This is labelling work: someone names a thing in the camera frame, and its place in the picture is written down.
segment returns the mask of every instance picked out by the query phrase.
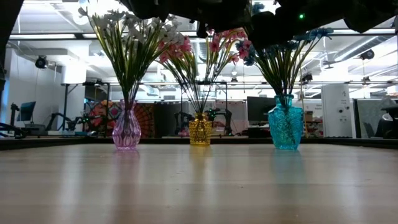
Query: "vase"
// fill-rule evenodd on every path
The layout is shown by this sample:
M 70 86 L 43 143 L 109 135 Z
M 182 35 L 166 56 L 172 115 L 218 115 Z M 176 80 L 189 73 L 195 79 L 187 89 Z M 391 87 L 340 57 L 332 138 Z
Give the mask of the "vase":
M 189 122 L 190 142 L 194 146 L 209 146 L 213 122 L 206 119 L 205 113 L 196 113 L 195 120 Z
M 112 132 L 117 150 L 135 150 L 141 138 L 141 128 L 134 114 L 135 105 L 133 100 L 128 105 L 120 100 L 122 111 Z
M 268 112 L 269 127 L 277 149 L 297 150 L 303 135 L 303 109 L 292 106 L 293 95 L 275 96 L 276 107 Z

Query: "ceiling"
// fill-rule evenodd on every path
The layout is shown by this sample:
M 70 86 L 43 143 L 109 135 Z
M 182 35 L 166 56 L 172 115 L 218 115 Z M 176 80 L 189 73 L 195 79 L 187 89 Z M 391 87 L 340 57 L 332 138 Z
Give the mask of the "ceiling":
M 274 11 L 273 0 L 261 1 L 266 9 Z M 84 21 L 78 13 L 80 5 L 77 2 L 62 2 L 60 0 L 25 0 L 19 18 L 12 31 L 13 34 L 67 34 L 67 33 L 92 33 L 89 23 Z M 389 28 L 393 19 L 383 22 L 377 28 Z M 196 24 L 189 23 L 188 19 L 179 18 L 182 25 L 181 31 L 196 30 Z M 326 27 L 334 29 L 347 29 L 343 21 L 336 21 Z M 193 48 L 200 52 L 203 40 L 192 39 Z M 88 54 L 82 54 L 79 49 L 88 47 Z M 109 60 L 101 56 L 101 46 L 97 40 L 46 40 L 46 41 L 21 41 L 20 49 L 30 57 L 36 57 L 40 52 L 53 50 L 49 58 L 58 64 L 66 64 L 70 60 L 82 60 L 87 64 L 88 78 L 101 78 L 106 81 L 115 82 L 113 69 Z M 358 58 L 360 53 L 372 49 L 375 58 L 362 61 Z M 310 72 L 316 82 L 325 81 L 361 81 L 364 74 L 370 76 L 372 81 L 394 80 L 397 73 L 397 38 L 393 36 L 380 37 L 351 35 L 333 36 L 332 39 L 321 40 L 307 57 L 303 72 Z M 199 64 L 199 71 L 203 71 L 205 65 Z M 239 82 L 263 82 L 264 79 L 256 67 L 246 67 L 242 62 L 237 65 L 232 63 L 222 71 L 219 81 L 230 81 L 234 76 Z M 144 82 L 174 82 L 171 74 L 162 70 L 160 65 L 153 63 L 148 69 Z M 388 85 L 370 86 L 366 91 L 384 91 Z M 242 85 L 231 86 L 229 89 L 241 89 Z M 245 85 L 245 88 L 266 88 L 261 85 Z M 362 85 L 354 86 L 353 89 L 362 89 Z M 319 93 L 320 85 L 307 85 L 309 93 Z

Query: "white wall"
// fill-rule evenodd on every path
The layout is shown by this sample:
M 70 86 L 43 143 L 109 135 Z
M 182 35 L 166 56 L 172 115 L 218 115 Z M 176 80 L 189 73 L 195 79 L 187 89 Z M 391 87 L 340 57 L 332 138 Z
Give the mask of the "white wall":
M 51 112 L 58 111 L 62 90 L 61 74 L 55 73 L 52 69 L 36 68 L 33 61 L 18 56 L 14 49 L 7 49 L 5 67 L 7 87 L 2 100 L 1 122 L 10 122 L 12 103 L 21 106 L 22 103 L 36 101 L 33 122 L 47 125 Z M 24 123 L 16 122 L 15 125 L 23 126 Z

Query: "pink glass vase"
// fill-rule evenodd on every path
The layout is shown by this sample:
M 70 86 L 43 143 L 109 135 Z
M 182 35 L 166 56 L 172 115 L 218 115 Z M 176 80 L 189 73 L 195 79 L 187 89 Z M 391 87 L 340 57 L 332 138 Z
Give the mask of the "pink glass vase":
M 135 101 L 126 106 L 124 100 L 120 100 L 122 112 L 116 121 L 112 132 L 113 142 L 117 150 L 135 150 L 141 138 L 141 128 L 134 114 Z

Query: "colorful tapestry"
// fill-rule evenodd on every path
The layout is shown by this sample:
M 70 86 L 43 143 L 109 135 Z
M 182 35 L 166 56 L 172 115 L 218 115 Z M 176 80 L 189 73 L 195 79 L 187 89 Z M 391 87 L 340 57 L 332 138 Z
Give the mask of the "colorful tapestry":
M 85 112 L 89 116 L 106 115 L 106 100 L 102 102 L 89 102 L 85 104 Z M 108 104 L 108 123 L 106 125 L 106 134 L 112 135 L 116 120 L 121 114 L 121 107 L 119 102 L 110 101 Z M 154 105 L 150 103 L 137 103 L 134 107 L 134 113 L 141 127 L 142 138 L 154 138 L 155 136 L 155 121 L 154 121 Z M 98 127 L 98 131 L 103 132 L 104 121 L 102 118 L 92 119 L 91 123 L 94 127 Z M 90 131 L 88 125 L 85 126 L 85 131 Z

